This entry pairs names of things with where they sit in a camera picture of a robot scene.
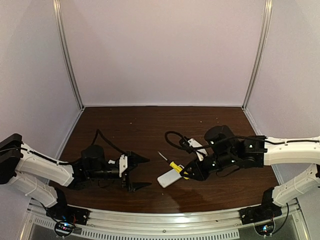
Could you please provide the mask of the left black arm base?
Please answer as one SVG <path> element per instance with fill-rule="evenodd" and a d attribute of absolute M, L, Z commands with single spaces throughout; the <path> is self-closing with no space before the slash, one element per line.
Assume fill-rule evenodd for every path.
<path fill-rule="evenodd" d="M 52 207 L 43 207 L 46 215 L 54 222 L 53 230 L 58 237 L 62 239 L 70 236 L 77 228 L 77 225 L 85 226 L 87 224 L 90 211 L 85 208 L 54 205 Z"/>

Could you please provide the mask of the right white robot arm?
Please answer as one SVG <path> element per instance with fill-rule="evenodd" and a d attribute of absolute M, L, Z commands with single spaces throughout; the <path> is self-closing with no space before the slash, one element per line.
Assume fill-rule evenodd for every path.
<path fill-rule="evenodd" d="M 180 172 L 182 177 L 205 181 L 211 173 L 232 166 L 240 169 L 278 164 L 309 164 L 284 184 L 266 191 L 265 204 L 282 207 L 320 185 L 320 138 L 274 138 L 265 135 L 236 136 L 226 125 L 214 126 L 204 135 L 213 153 L 197 158 Z"/>

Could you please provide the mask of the white remote control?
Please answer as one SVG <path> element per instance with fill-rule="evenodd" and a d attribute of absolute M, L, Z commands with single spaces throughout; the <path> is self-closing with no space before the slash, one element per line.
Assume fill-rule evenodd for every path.
<path fill-rule="evenodd" d="M 162 188 L 167 188 L 182 178 L 183 177 L 180 175 L 180 173 L 172 168 L 171 170 L 159 176 L 157 178 L 157 182 Z"/>

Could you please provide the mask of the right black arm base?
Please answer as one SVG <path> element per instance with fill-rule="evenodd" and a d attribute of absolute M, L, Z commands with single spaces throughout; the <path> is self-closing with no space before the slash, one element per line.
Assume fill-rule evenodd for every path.
<path fill-rule="evenodd" d="M 275 217 L 282 215 L 282 208 L 273 203 L 242 208 L 238 211 L 242 225 L 253 224 L 261 237 L 271 237 L 276 233 Z"/>

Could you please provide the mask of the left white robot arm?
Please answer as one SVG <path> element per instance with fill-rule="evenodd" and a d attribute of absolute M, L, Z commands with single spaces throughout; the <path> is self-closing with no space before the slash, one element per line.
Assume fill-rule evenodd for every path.
<path fill-rule="evenodd" d="M 116 160 L 106 160 L 102 146 L 91 144 L 74 162 L 44 155 L 14 133 L 0 142 L 0 183 L 15 186 L 46 208 L 66 204 L 64 194 L 38 178 L 53 181 L 72 190 L 88 188 L 93 181 L 120 180 L 123 188 L 135 192 L 149 182 L 131 182 L 130 172 L 150 160 L 132 151 L 122 151 Z"/>

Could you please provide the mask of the yellow handled screwdriver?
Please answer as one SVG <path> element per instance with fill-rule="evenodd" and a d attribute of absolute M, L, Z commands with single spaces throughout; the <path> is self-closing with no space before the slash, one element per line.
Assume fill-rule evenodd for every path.
<path fill-rule="evenodd" d="M 176 171 L 178 171 L 179 173 L 181 172 L 181 170 L 184 168 L 182 165 L 178 165 L 176 164 L 174 161 L 170 161 L 167 157 L 165 157 L 160 151 L 158 151 L 158 154 L 169 164 L 169 166 L 172 168 L 172 169 L 175 169 Z"/>

